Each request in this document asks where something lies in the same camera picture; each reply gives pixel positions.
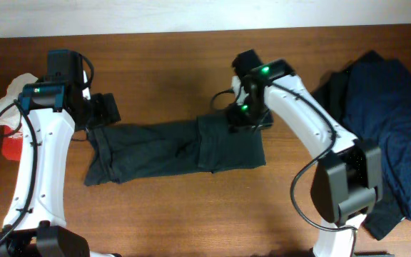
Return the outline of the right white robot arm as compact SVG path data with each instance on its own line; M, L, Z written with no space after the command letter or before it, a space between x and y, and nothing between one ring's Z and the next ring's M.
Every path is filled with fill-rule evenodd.
M230 130L267 129L271 114L284 120L312 157L293 178L291 198L301 176L316 167L310 196L321 222L310 220L292 202L299 216L319 230L312 256L354 256L358 229L383 197L380 147L341 126L287 61L263 63L251 49L238 54L231 66L235 101L227 112Z

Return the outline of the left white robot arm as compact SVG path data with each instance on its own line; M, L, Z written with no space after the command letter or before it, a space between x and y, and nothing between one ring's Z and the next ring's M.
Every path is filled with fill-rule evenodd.
M0 256L95 256L66 229L64 178L73 134L121 120L112 94L90 94L94 67L77 51L51 50L47 73L7 107L21 115L21 158L0 231Z

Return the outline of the black Nike t-shirt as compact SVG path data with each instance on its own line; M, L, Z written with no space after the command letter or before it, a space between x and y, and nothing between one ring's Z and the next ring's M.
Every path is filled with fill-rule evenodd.
M260 132L231 131L223 114L194 120L96 128L86 186L137 178L252 169L266 164Z

